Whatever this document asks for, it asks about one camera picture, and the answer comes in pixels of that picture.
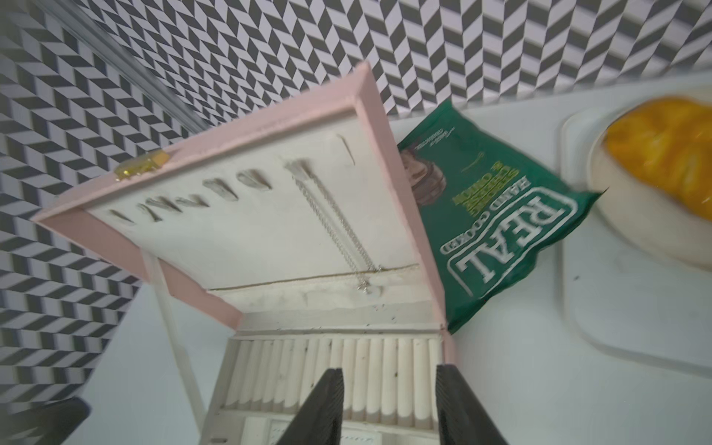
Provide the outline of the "pink jewelry box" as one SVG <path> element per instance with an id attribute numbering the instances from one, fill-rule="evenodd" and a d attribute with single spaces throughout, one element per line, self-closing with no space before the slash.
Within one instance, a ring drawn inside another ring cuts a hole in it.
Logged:
<path id="1" fill-rule="evenodd" d="M 152 285 L 202 443 L 279 441 L 329 368 L 344 442 L 437 442 L 444 290 L 367 64 L 35 222 Z"/>

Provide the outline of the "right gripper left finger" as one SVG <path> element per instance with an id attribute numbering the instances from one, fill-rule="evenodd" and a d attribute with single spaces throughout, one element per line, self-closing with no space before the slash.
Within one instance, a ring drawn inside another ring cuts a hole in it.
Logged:
<path id="1" fill-rule="evenodd" d="M 342 370 L 327 369 L 276 444 L 339 445 L 344 394 Z"/>

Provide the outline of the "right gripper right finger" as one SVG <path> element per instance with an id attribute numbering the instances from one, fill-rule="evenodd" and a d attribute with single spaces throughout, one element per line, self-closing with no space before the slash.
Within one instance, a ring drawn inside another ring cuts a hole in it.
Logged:
<path id="1" fill-rule="evenodd" d="M 508 444 L 455 365 L 437 366 L 435 394 L 441 444 Z"/>

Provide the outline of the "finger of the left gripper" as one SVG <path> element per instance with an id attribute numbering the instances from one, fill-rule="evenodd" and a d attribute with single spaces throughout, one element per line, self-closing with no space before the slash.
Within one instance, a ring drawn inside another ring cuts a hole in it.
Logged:
<path id="1" fill-rule="evenodd" d="M 36 444 L 62 444 L 91 415 L 91 406 L 79 397 L 9 415 L 1 415 L 1 443 L 19 444 L 19 435 L 32 432 Z"/>

